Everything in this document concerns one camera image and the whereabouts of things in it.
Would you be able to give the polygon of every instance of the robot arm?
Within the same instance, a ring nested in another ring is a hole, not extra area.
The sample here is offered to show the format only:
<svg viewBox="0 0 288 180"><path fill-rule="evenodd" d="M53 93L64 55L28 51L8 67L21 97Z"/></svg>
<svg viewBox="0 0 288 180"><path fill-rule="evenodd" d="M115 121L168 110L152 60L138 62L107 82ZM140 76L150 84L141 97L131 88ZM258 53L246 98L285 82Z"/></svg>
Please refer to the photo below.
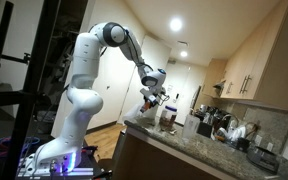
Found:
<svg viewBox="0 0 288 180"><path fill-rule="evenodd" d="M165 71L153 71L145 64L140 46L127 28L116 23L95 25L90 32L78 35L75 43L73 76L67 90L73 109L65 118L59 137L40 146L26 159L24 176L47 175L50 172L63 175L80 164L87 125L103 106L102 98L92 90L92 86L98 76L99 60L105 47L120 47L125 57L136 64L142 84L149 89L141 90L146 101L142 110L146 111L158 103L156 95L163 90Z"/></svg>

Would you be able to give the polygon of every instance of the ceiling light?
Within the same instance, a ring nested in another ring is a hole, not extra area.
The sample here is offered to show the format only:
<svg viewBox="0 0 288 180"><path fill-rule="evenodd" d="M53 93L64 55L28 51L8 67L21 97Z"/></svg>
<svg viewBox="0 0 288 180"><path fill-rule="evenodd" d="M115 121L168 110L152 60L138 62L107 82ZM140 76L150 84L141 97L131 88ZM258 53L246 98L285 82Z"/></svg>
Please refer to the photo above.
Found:
<svg viewBox="0 0 288 180"><path fill-rule="evenodd" d="M187 56L187 52L186 52L186 51L182 51L182 52L181 52L181 56L182 56L182 57L186 57L186 56Z"/></svg>
<svg viewBox="0 0 288 180"><path fill-rule="evenodd" d="M173 31L179 31L182 28L182 21L180 19L173 19L170 23L170 27Z"/></svg>

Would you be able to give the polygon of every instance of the backsplash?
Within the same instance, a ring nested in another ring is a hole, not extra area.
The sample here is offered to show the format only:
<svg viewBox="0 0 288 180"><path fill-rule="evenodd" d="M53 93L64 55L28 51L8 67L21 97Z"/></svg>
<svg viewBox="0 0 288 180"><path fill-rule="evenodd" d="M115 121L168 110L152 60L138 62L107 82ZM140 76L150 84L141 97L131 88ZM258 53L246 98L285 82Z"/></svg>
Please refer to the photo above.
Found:
<svg viewBox="0 0 288 180"><path fill-rule="evenodd" d="M240 125L252 122L258 124L260 129L251 136L262 136L260 146L265 148L268 143L273 143L272 152L281 154L288 137L288 111L263 108L258 106L239 104L234 102L216 100L216 107L234 114L240 121Z"/></svg>

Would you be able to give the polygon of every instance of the granite countertop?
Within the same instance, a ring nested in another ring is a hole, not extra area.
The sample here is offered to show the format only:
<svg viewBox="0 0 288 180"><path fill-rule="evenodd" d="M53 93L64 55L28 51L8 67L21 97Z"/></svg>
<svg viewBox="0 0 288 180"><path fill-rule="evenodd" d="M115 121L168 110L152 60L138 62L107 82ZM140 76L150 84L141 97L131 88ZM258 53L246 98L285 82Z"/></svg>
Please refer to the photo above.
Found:
<svg viewBox="0 0 288 180"><path fill-rule="evenodd" d="M175 135L171 135L169 132L162 131L157 121L152 119L134 118L126 120L125 124L237 179L260 180L273 176L248 162L245 153L222 142L214 141L199 134L185 142L181 137L183 127L179 125L173 125L173 129L176 129L177 132ZM278 176L276 179L288 179L280 174Z"/></svg>

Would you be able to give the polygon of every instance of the wooden cabinet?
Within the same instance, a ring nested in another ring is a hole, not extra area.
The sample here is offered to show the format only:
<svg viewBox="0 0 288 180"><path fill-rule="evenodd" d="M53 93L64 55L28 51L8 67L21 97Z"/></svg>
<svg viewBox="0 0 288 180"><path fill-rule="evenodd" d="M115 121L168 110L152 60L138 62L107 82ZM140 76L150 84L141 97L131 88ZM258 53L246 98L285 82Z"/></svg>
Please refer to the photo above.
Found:
<svg viewBox="0 0 288 180"><path fill-rule="evenodd" d="M222 98L288 110L288 0L229 59Z"/></svg>
<svg viewBox="0 0 288 180"><path fill-rule="evenodd" d="M206 71L206 76L204 79L201 93L212 97L219 97L220 91L216 90L213 86L216 83L221 82L221 80L223 79L226 63L227 60L224 59L211 60Z"/></svg>

